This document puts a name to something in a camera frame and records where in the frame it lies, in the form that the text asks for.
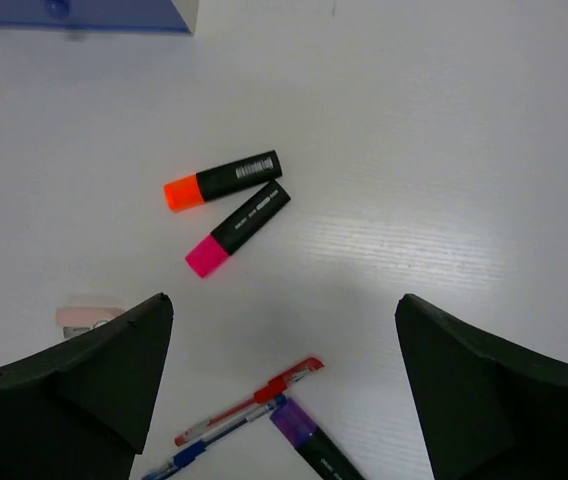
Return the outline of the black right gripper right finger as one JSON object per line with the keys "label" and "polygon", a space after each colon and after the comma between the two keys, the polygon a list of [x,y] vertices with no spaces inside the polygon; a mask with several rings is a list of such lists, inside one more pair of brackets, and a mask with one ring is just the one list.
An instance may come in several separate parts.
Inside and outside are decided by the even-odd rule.
{"label": "black right gripper right finger", "polygon": [[437,479],[568,479],[568,363],[406,294],[395,325]]}

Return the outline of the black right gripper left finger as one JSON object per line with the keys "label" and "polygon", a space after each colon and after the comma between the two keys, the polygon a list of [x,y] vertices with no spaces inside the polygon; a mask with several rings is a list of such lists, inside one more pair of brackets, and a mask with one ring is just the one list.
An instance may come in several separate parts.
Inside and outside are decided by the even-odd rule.
{"label": "black right gripper left finger", "polygon": [[0,367],[0,479],[126,479],[142,454],[171,339],[159,293]]}

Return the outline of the orange highlighter marker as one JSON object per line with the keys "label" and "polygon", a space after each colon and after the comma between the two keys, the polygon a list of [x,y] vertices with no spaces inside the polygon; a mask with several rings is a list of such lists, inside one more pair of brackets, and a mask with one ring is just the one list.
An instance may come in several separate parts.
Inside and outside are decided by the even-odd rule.
{"label": "orange highlighter marker", "polygon": [[179,212],[281,176],[279,157],[271,150],[169,182],[163,190],[168,208]]}

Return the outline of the pink stapler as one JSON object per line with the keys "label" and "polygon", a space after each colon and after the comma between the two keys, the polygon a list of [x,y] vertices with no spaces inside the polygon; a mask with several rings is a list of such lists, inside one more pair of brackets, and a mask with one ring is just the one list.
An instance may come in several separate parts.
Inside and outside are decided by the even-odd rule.
{"label": "pink stapler", "polygon": [[124,312],[113,307],[62,307],[56,311],[56,324],[64,340],[82,335],[112,321]]}

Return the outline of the purple highlighter marker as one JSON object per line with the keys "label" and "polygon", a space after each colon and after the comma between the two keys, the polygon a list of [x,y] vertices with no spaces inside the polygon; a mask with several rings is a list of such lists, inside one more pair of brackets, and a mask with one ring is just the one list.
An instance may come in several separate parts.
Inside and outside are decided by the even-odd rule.
{"label": "purple highlighter marker", "polygon": [[320,479],[364,480],[340,447],[293,398],[287,397],[270,420]]}

